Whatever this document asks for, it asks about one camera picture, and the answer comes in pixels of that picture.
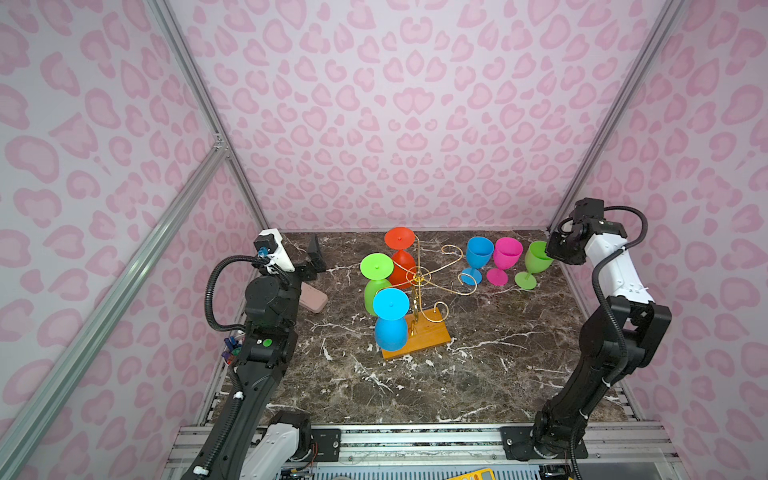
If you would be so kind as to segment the green wine glass front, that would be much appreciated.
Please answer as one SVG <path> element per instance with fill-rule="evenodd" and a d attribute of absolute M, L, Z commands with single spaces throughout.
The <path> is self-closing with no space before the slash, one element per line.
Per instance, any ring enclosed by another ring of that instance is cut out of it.
<path fill-rule="evenodd" d="M 524 290 L 533 290 L 537 286 L 536 274 L 544 272 L 553 263 L 546 253 L 547 243 L 535 241 L 529 245 L 524 258 L 525 271 L 515 275 L 516 285 Z"/>

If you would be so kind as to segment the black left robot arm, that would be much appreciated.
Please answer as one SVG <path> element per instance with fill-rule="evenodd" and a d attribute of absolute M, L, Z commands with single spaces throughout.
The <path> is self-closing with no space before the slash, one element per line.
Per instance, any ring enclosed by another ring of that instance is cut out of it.
<path fill-rule="evenodd" d="M 262 437 L 259 421 L 283 379 L 294 355 L 295 330 L 304 283 L 327 269 L 317 237 L 311 237 L 306 261 L 293 264 L 282 246 L 282 236 L 264 230 L 254 242 L 253 255 L 233 255 L 212 270 L 204 295 L 204 313 L 218 332 L 239 330 L 239 351 L 228 367 L 231 392 L 212 430 L 184 473 L 186 479 L 275 479 L 290 461 L 312 459 L 315 448 L 308 414 L 281 411 L 273 416 Z M 259 271 L 245 289 L 244 323 L 217 321 L 214 289 L 223 270 L 245 262 Z"/>

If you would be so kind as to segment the blue wine glass front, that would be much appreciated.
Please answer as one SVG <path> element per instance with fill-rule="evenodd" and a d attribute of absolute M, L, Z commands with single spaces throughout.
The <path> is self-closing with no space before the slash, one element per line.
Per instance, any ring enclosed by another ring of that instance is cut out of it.
<path fill-rule="evenodd" d="M 375 340 L 384 351 L 402 349 L 408 339 L 405 316 L 409 311 L 409 297 L 397 288 L 386 288 L 377 293 L 373 310 L 377 316 Z"/>

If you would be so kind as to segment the magenta wine glass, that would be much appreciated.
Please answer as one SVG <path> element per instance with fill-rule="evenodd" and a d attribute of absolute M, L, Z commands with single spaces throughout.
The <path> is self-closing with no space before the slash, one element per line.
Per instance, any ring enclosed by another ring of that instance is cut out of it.
<path fill-rule="evenodd" d="M 507 271 L 519 260 L 523 253 L 522 243 L 512 237 L 502 237 L 495 243 L 493 262 L 495 267 L 487 272 L 488 281 L 495 286 L 504 286 L 509 282 Z"/>

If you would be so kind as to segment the blue wine glass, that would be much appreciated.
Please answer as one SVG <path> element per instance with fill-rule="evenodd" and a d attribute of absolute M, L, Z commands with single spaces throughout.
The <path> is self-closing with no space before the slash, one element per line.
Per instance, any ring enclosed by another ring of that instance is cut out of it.
<path fill-rule="evenodd" d="M 377 293 L 373 310 L 377 316 L 375 340 L 384 351 L 402 349 L 408 339 L 405 316 L 409 311 L 409 297 L 397 288 L 386 288 Z"/>
<path fill-rule="evenodd" d="M 459 275 L 462 283 L 469 286 L 476 286 L 482 282 L 481 269 L 490 261 L 494 253 L 494 243 L 486 238 L 475 236 L 467 244 L 466 260 L 469 265 Z"/>

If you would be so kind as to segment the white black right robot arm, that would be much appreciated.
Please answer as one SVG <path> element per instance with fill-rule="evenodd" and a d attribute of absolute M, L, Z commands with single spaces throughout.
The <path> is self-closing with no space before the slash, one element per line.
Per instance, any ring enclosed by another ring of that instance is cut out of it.
<path fill-rule="evenodd" d="M 625 209 L 641 222 L 629 239 L 621 223 L 606 219 L 609 210 L 601 199 L 581 199 L 547 241 L 547 256 L 567 265 L 591 263 L 598 306 L 581 328 L 580 358 L 565 386 L 531 426 L 502 428 L 509 460 L 586 458 L 582 439 L 591 414 L 617 382 L 651 363 L 671 323 L 670 308 L 652 298 L 630 255 L 648 233 L 646 216 Z"/>

